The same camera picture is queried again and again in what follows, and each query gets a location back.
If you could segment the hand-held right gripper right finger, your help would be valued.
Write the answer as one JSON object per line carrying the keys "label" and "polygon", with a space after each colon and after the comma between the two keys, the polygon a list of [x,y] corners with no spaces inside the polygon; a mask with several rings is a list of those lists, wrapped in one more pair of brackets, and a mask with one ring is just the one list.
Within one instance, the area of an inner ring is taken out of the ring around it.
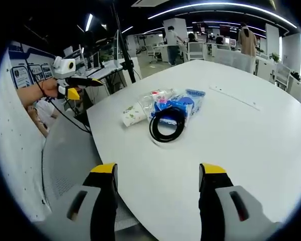
{"label": "hand-held right gripper right finger", "polygon": [[262,204],[242,186],[233,185],[226,170],[199,167],[201,240],[268,240],[279,230],[263,213]]}

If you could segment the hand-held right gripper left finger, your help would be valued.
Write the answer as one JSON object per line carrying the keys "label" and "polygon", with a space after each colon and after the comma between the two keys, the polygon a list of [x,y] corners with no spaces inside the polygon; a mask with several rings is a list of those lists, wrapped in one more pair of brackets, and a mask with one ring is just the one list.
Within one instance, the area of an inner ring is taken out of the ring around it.
{"label": "hand-held right gripper left finger", "polygon": [[98,165],[57,201],[43,233],[48,240],[114,240],[117,207],[117,164]]}

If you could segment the person's left hand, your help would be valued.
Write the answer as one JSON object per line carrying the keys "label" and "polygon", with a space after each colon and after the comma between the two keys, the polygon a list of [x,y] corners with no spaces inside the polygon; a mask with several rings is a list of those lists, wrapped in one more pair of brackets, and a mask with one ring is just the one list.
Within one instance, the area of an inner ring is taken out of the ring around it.
{"label": "person's left hand", "polygon": [[57,98],[58,96],[58,83],[55,78],[49,78],[40,82],[37,82],[39,93],[44,97]]}

